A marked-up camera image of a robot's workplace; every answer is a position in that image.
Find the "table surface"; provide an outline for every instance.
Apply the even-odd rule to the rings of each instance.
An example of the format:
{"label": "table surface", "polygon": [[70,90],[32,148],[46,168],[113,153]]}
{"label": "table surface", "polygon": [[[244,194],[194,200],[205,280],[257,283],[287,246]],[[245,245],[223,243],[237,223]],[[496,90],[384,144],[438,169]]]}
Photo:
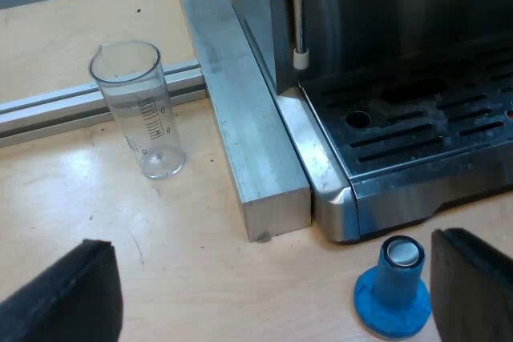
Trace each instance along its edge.
{"label": "table surface", "polygon": [[[249,243],[209,101],[175,114],[187,160],[170,179],[143,177],[113,122],[0,149],[0,299],[82,239],[106,239],[123,287],[122,341],[377,340],[358,321],[353,286],[386,236],[340,245],[314,224]],[[503,194],[395,234],[424,245],[429,283],[434,229],[465,227],[512,255],[511,212]],[[410,340],[439,340],[432,318]]]}
{"label": "table surface", "polygon": [[0,10],[0,103],[90,82],[98,46],[130,39],[153,42],[164,65],[195,58],[180,0],[49,0]]}

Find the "espresso machine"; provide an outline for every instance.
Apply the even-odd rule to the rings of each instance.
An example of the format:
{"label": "espresso machine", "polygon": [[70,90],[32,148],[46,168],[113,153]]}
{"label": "espresso machine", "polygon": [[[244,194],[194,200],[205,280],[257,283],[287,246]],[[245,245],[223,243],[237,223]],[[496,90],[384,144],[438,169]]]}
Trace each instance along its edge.
{"label": "espresso machine", "polygon": [[[511,188],[513,0],[182,2],[239,191],[258,179],[239,182],[237,156],[250,158],[230,141],[240,117],[256,127],[261,114],[225,111],[250,111],[254,79],[265,81],[258,100],[271,95],[311,191],[311,211],[304,200],[287,221],[308,205],[327,238],[356,242]],[[268,145],[251,132],[252,147]],[[259,164],[273,165],[259,178],[281,166]],[[294,220],[270,235],[309,225]]]}

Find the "stainless steel panel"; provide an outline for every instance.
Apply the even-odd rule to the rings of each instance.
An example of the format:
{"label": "stainless steel panel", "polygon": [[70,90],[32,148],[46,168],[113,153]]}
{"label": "stainless steel panel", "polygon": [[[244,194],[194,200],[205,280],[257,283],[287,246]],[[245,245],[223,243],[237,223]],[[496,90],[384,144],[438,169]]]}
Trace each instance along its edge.
{"label": "stainless steel panel", "polygon": [[[243,3],[244,0],[233,1],[255,58],[261,68],[265,68],[263,54],[244,19]],[[357,206],[353,191],[300,88],[292,87],[279,95],[274,90],[271,74],[266,70],[262,74],[312,186],[313,212],[319,227],[333,241],[359,240]]]}
{"label": "stainless steel panel", "polygon": [[[295,85],[292,0],[244,10],[278,93]],[[301,80],[511,29],[513,0],[305,0],[310,67]],[[268,48],[273,46],[273,54]]]}
{"label": "stainless steel panel", "polygon": [[307,227],[310,189],[229,0],[181,0],[251,241]]}
{"label": "stainless steel panel", "polygon": [[512,154],[513,143],[507,143],[354,183],[361,234],[426,219],[442,208],[511,189]]}

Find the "stainless steel drip tray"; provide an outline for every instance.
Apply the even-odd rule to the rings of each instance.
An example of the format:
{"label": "stainless steel drip tray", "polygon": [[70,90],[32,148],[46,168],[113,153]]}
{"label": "stainless steel drip tray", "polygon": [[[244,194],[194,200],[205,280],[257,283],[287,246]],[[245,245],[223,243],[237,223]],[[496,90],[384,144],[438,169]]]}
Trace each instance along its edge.
{"label": "stainless steel drip tray", "polygon": [[513,182],[513,34],[302,86],[361,235]]}

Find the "clear glass cylinder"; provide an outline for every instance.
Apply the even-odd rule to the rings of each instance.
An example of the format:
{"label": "clear glass cylinder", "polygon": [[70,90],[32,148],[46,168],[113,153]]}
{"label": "clear glass cylinder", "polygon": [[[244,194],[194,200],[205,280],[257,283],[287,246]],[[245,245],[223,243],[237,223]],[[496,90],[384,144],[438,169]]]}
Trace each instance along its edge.
{"label": "clear glass cylinder", "polygon": [[157,47],[137,41],[103,44],[89,71],[143,174],[159,179],[178,172],[185,157]]}

